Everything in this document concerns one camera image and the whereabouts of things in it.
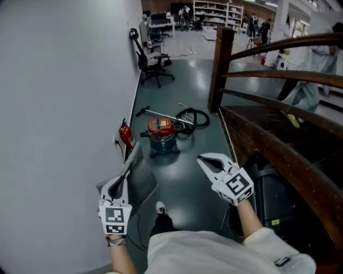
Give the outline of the metal frame chair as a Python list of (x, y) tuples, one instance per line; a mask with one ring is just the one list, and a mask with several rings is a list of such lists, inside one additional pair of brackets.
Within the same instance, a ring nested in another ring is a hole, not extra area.
[(248, 40), (248, 43), (247, 43), (246, 50), (258, 47), (260, 45), (261, 45), (260, 38), (257, 37), (255, 39), (253, 39), (252, 37), (250, 37), (249, 40)]

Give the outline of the red fire extinguisher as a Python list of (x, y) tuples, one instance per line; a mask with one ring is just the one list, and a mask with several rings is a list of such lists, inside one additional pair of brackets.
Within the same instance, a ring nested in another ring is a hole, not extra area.
[(131, 128), (127, 125), (125, 118), (123, 119), (120, 128), (119, 135), (124, 144), (129, 148), (133, 149), (136, 145), (135, 138), (131, 132)]

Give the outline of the black office chair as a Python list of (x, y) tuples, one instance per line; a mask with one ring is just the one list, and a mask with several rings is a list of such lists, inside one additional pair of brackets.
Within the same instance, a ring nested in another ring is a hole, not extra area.
[(140, 81), (141, 85), (144, 85), (145, 81), (155, 78), (158, 88), (161, 88), (159, 77), (171, 77), (172, 80), (175, 80), (173, 74), (166, 73), (165, 67), (171, 66), (173, 63), (168, 54), (159, 52), (145, 54), (144, 49), (138, 42), (139, 34), (135, 28), (130, 29), (129, 37), (137, 46), (138, 67), (145, 74), (145, 78)]
[(192, 31), (202, 31), (204, 19), (205, 19), (205, 15), (201, 14), (199, 19), (193, 21), (191, 30)]

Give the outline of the black box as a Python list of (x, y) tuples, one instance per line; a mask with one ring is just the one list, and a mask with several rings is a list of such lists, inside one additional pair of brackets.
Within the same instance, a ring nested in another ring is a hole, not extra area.
[(254, 183), (249, 201), (264, 227), (304, 253), (335, 249), (318, 217), (264, 156), (254, 152), (243, 168)]

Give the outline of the person's right forearm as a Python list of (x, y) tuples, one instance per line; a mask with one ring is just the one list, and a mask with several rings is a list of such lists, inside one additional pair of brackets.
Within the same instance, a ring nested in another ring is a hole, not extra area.
[(237, 211), (240, 218), (244, 239), (251, 236), (263, 227), (249, 200), (242, 201), (237, 206)]

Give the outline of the striped wristband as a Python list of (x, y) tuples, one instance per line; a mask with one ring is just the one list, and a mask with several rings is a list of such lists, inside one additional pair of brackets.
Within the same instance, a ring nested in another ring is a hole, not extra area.
[(112, 239), (110, 236), (106, 236), (106, 243), (108, 247), (118, 247), (126, 245), (125, 237)]

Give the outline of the wooden stair railing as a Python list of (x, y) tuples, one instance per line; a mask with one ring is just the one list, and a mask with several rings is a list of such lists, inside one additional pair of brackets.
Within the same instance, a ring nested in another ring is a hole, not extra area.
[[(336, 249), (343, 249), (343, 126), (287, 105), (283, 99), (299, 82), (343, 89), (343, 77), (306, 71), (229, 72), (237, 59), (272, 50), (343, 44), (343, 33), (285, 39), (232, 53), (234, 31), (217, 30), (208, 109), (218, 113), (239, 164), (254, 152), (264, 156), (302, 196)], [(237, 92), (229, 78), (275, 78), (285, 84), (277, 99)]]

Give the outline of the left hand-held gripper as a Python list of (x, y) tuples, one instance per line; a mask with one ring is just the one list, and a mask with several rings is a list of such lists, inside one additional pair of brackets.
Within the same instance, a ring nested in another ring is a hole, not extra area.
[(101, 188), (98, 215), (106, 235), (126, 235), (132, 205), (112, 203), (110, 200), (128, 201), (128, 177), (124, 175), (109, 180)]

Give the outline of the person's white shirt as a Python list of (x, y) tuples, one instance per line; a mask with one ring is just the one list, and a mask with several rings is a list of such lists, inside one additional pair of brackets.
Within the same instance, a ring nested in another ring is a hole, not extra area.
[[(274, 262), (289, 257), (283, 267)], [(150, 238), (144, 274), (315, 274), (316, 263), (261, 228), (243, 243), (209, 231), (175, 231)]]

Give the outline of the person's left leg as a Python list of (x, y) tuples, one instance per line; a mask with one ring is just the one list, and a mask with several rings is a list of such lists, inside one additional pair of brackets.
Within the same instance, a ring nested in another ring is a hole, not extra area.
[(174, 228), (172, 219), (167, 214), (158, 214), (155, 224), (151, 230), (150, 237), (161, 233), (175, 231), (180, 231), (180, 229)]

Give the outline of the white desk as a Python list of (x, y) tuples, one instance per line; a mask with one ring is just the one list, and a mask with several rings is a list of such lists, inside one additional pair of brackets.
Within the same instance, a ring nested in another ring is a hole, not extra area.
[(175, 38), (175, 20), (173, 16), (167, 17), (166, 20), (148, 20), (150, 28), (172, 28), (172, 37)]

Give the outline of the person's left forearm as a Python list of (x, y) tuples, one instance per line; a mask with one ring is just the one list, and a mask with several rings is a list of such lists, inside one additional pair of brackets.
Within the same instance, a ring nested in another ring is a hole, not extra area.
[[(121, 235), (108, 235), (112, 239), (122, 237)], [(115, 274), (137, 274), (136, 267), (128, 252), (126, 245), (110, 247), (112, 272)]]

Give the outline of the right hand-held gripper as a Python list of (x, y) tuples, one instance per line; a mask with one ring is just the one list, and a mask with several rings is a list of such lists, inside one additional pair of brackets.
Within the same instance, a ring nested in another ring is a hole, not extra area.
[(246, 170), (233, 164), (227, 155), (204, 153), (197, 157), (197, 163), (212, 183), (211, 189), (231, 205), (237, 207), (254, 193), (254, 183)]

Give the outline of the white shelving unit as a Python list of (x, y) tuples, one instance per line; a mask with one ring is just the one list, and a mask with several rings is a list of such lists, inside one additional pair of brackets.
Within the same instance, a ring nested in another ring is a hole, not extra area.
[(226, 26), (234, 31), (238, 31), (242, 26), (243, 6), (230, 3), (230, 0), (214, 2), (212, 0), (193, 0), (193, 19), (198, 21), (204, 17), (203, 26), (205, 28), (215, 28)]

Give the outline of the red drum vacuum cleaner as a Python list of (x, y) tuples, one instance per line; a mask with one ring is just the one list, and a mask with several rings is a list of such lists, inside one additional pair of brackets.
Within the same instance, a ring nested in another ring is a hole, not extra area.
[(169, 118), (152, 118), (148, 121), (147, 130), (140, 133), (141, 138), (150, 141), (150, 157), (170, 153), (179, 154), (176, 141), (176, 127)]

